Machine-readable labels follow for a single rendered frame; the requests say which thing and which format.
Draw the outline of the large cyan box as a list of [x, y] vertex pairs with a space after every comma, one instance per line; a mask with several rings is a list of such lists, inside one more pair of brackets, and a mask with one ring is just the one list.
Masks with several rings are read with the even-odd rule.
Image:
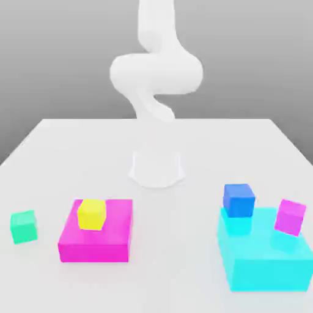
[[221, 208], [217, 239], [233, 292], [305, 292], [313, 275], [306, 239], [274, 229], [277, 208], [255, 208], [249, 218], [230, 218]]

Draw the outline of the small purple cube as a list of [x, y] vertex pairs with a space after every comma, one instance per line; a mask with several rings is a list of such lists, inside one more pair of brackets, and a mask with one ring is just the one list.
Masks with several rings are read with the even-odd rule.
[[279, 204], [274, 230], [298, 237], [305, 212], [304, 204], [283, 199]]

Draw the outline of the large magenta box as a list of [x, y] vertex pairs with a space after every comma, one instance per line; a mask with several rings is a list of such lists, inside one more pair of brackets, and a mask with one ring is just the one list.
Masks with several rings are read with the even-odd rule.
[[82, 230], [78, 225], [81, 199], [73, 202], [58, 241], [61, 262], [128, 262], [133, 226], [133, 201], [108, 199], [102, 230]]

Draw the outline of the small yellow cube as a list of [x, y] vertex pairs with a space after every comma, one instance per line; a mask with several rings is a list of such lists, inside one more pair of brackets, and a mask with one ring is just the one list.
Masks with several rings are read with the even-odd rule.
[[82, 230], [102, 230], [106, 221], [104, 200], [83, 199], [77, 211], [79, 228]]

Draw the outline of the small green cube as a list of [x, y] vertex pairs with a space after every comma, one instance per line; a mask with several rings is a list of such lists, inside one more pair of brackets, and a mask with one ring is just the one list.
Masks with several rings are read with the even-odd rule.
[[28, 210], [12, 213], [10, 217], [10, 231], [15, 244], [38, 239], [35, 212]]

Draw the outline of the small blue cube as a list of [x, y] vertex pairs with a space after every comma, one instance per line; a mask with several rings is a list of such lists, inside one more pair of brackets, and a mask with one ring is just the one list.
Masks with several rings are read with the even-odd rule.
[[250, 218], [256, 197], [247, 183], [225, 184], [223, 208], [230, 218]]

